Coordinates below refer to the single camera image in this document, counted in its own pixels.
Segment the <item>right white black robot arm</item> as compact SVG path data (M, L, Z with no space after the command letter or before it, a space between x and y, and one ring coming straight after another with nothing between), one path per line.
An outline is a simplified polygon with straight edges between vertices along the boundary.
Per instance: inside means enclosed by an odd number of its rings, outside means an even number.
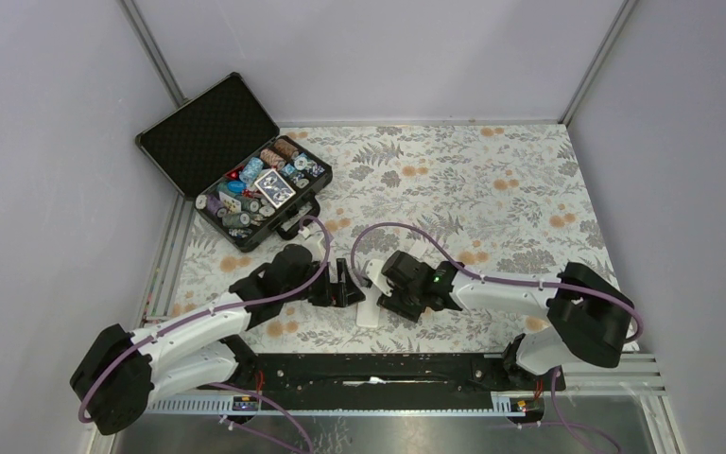
M377 304L411 321L434 311L488 309L539 319L547 328L517 336L503 355L504 375L526 390L549 370L583 362L616 367L631 328L633 302L584 264L557 274L477 274L456 261L431 267L401 251L371 260L365 276Z

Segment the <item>white remote control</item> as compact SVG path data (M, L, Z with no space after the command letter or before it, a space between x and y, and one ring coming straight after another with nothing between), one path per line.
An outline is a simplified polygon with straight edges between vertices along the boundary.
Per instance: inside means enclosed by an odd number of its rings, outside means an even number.
M361 289L365 299L356 305L355 323L363 328L377 328L381 307L377 304L381 291L374 285Z

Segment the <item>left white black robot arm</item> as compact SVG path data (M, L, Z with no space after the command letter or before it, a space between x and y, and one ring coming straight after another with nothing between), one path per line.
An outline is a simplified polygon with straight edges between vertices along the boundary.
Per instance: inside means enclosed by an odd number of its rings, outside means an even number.
M206 306L132 331L119 323L104 328L69 380L79 421L111 435L182 391L214 382L247 387L256 366L229 337L277 317L292 301L332 308L365 301L366 284L354 281L345 259L337 260L335 279L329 268L327 253L289 244Z

